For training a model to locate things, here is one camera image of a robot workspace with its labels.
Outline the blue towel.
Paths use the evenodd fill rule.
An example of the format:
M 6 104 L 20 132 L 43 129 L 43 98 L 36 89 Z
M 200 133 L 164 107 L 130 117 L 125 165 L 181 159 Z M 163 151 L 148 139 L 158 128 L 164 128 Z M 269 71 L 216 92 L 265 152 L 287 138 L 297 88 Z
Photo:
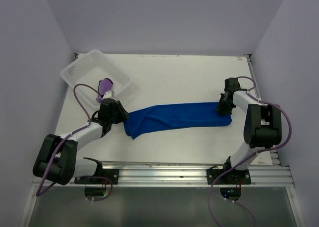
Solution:
M 219 116 L 217 102 L 156 105 L 133 111 L 124 121 L 128 136 L 196 127 L 223 127 L 231 124 L 230 115 Z

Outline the purple towel black trim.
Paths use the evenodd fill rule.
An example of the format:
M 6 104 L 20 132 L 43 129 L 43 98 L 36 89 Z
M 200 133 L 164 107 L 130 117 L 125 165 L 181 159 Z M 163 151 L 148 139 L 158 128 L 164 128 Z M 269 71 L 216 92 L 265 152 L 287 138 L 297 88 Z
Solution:
M 113 88 L 113 82 L 111 79 L 105 78 L 99 81 L 99 85 L 98 85 L 99 94 L 98 94 L 98 97 L 96 98 L 98 103 L 102 101 L 102 97 L 104 96 L 104 94 L 107 93 L 108 91 L 111 91 L 112 88 Z

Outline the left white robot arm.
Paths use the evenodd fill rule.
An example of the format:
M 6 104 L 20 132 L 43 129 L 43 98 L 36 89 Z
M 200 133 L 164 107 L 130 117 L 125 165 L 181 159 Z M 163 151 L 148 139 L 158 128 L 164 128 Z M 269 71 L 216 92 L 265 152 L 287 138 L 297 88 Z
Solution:
M 102 100 L 97 117 L 92 117 L 84 126 L 69 134 L 49 134 L 44 138 L 33 175 L 60 185 L 79 177 L 86 177 L 95 184 L 101 182 L 104 176 L 102 163 L 92 158 L 78 159 L 77 151 L 104 137 L 112 125 L 124 122 L 128 116 L 119 100 Z

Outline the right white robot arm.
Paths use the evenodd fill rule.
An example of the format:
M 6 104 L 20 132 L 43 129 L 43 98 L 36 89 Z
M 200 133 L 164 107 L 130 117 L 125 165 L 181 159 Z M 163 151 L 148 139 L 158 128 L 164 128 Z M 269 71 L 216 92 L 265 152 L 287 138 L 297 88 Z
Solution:
M 224 81 L 224 92 L 216 111 L 219 116 L 230 116 L 236 107 L 240 108 L 246 117 L 244 142 L 223 164 L 222 178 L 230 184 L 239 179 L 239 171 L 247 170 L 260 151 L 270 149 L 282 140 L 280 110 L 250 95 L 248 89 L 241 87 L 238 77 L 231 77 Z

